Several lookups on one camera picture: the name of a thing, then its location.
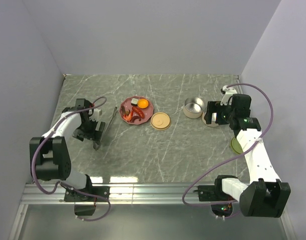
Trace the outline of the metal tongs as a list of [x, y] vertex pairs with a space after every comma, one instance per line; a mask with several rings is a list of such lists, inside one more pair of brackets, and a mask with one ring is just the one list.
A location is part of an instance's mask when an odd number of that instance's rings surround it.
[[94, 150], [97, 151], [100, 148], [101, 143], [103, 142], [103, 139], [107, 135], [116, 114], [117, 114], [117, 107], [114, 107], [114, 110], [113, 110], [113, 113], [112, 113], [112, 116], [110, 118], [110, 121], [109, 121], [108, 125], [106, 126], [105, 122], [103, 122], [103, 121], [101, 122], [100, 129], [99, 129], [99, 133], [101, 134], [101, 137], [100, 137], [99, 140], [93, 141], [93, 149]]

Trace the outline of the dark red octopus piece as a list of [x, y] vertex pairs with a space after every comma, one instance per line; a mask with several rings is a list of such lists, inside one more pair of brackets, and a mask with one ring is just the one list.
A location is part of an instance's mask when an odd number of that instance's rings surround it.
[[135, 120], [138, 120], [138, 121], [140, 122], [140, 121], [141, 121], [141, 117], [140, 117], [140, 116], [138, 116], [138, 115], [133, 116], [133, 117], [131, 118], [130, 122], [131, 122], [131, 123], [134, 123], [134, 122], [135, 122]]

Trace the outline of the sushi piece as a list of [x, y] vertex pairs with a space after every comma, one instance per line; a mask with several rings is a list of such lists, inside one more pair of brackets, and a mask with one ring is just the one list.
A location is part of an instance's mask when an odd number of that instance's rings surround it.
[[131, 99], [131, 105], [137, 106], [138, 101], [139, 101], [139, 100], [138, 100], [137, 98], [132, 98], [132, 99]]

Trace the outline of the red sausage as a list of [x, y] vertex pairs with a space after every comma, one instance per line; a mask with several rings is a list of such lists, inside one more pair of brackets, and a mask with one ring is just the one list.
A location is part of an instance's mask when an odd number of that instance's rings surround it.
[[144, 119], [144, 118], [145, 118], [145, 114], [142, 112], [142, 110], [141, 110], [139, 107], [133, 106], [133, 107], [132, 107], [132, 111], [135, 112], [138, 116], [140, 116], [141, 119]]

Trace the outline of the orange egg yolk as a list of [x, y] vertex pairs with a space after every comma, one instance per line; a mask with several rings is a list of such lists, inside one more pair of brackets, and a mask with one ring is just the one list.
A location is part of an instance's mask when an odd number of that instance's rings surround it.
[[145, 98], [141, 98], [138, 100], [137, 102], [137, 107], [141, 108], [141, 109], [145, 109], [149, 106], [149, 101]]

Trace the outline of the red shrimp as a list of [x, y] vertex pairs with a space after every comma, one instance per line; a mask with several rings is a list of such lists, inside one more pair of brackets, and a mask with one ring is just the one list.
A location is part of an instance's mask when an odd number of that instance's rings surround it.
[[123, 119], [127, 122], [130, 122], [133, 117], [133, 111], [130, 111], [128, 115], [124, 115]]

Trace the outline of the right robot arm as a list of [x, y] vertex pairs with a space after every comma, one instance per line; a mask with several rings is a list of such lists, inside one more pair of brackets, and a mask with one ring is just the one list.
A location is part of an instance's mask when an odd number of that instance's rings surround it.
[[209, 101], [204, 120], [207, 125], [229, 125], [241, 146], [249, 172], [249, 184], [237, 177], [219, 175], [213, 193], [217, 199], [239, 202], [246, 217], [278, 218], [282, 215], [290, 195], [290, 186], [275, 172], [262, 141], [258, 119], [250, 117], [251, 97], [233, 94], [224, 101]]

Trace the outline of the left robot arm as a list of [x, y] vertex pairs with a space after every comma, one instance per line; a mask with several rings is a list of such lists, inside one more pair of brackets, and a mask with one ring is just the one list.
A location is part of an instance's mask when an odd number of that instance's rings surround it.
[[99, 121], [101, 106], [101, 103], [79, 98], [73, 107], [62, 111], [52, 128], [41, 137], [30, 140], [31, 176], [42, 193], [51, 195], [55, 190], [47, 191], [40, 181], [55, 180], [56, 187], [61, 185], [75, 191], [82, 201], [95, 197], [90, 177], [72, 169], [67, 141], [71, 137], [89, 140], [95, 150], [99, 148], [105, 128], [105, 123]]

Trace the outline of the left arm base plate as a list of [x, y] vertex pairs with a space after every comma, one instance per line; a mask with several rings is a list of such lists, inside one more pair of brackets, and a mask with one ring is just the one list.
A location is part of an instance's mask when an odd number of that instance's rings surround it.
[[109, 199], [109, 186], [94, 186], [89, 195], [78, 193], [74, 190], [66, 189], [64, 202], [80, 203], [80, 202], [106, 202]]

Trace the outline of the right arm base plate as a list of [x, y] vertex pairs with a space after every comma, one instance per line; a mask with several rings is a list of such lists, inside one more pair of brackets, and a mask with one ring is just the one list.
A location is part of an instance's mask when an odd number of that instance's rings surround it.
[[217, 191], [214, 185], [198, 185], [197, 190], [194, 192], [198, 194], [200, 202], [224, 202], [233, 200], [228, 194]]

